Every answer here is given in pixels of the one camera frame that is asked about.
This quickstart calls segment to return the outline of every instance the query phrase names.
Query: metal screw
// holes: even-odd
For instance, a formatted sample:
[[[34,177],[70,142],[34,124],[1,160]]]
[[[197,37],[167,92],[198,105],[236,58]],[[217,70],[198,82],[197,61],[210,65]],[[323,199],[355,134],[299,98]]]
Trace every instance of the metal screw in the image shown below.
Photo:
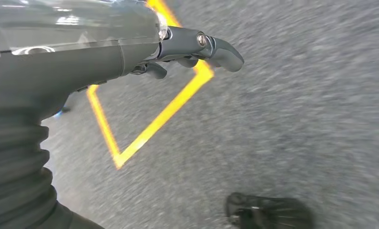
[[[201,47],[205,47],[207,44],[206,35],[202,32],[198,33],[196,40],[198,41],[198,44]]]

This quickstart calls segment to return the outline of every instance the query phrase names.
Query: gray robotic arm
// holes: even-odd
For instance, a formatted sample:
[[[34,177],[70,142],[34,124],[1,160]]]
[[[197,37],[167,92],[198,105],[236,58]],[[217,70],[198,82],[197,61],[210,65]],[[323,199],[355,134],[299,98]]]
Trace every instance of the gray robotic arm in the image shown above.
[[[0,229],[100,229],[56,201],[41,121],[73,91],[198,59],[232,72],[244,63],[223,40],[165,27],[142,1],[0,0]]]

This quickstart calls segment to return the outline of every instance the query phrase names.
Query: transparent plastic cover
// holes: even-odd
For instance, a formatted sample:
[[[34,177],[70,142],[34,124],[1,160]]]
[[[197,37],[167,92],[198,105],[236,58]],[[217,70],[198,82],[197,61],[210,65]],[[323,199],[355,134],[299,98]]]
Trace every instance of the transparent plastic cover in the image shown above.
[[[0,0],[0,51],[14,55],[159,42],[138,0]]]

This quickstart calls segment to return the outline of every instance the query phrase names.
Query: robotic hand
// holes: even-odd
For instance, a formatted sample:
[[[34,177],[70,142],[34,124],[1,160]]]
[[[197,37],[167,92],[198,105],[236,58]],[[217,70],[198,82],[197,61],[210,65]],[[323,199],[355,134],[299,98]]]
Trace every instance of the robotic hand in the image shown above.
[[[235,72],[227,42],[167,27],[137,0],[0,0],[0,229],[101,229],[56,199],[41,121],[70,93],[130,73],[164,78],[157,62],[197,60]]]
[[[202,31],[170,26],[156,54],[137,65],[132,73],[147,72],[156,79],[163,79],[167,70],[156,62],[176,61],[184,67],[192,68],[199,59],[230,72],[239,71],[244,64],[243,57],[228,42],[205,35]]]

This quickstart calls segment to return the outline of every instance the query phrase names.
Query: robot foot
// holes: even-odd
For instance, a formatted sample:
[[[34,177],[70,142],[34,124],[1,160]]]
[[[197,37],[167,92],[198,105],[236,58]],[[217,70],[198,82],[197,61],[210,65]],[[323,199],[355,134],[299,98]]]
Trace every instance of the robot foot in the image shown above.
[[[313,215],[292,198],[265,198],[232,193],[226,215],[240,229],[313,229]]]

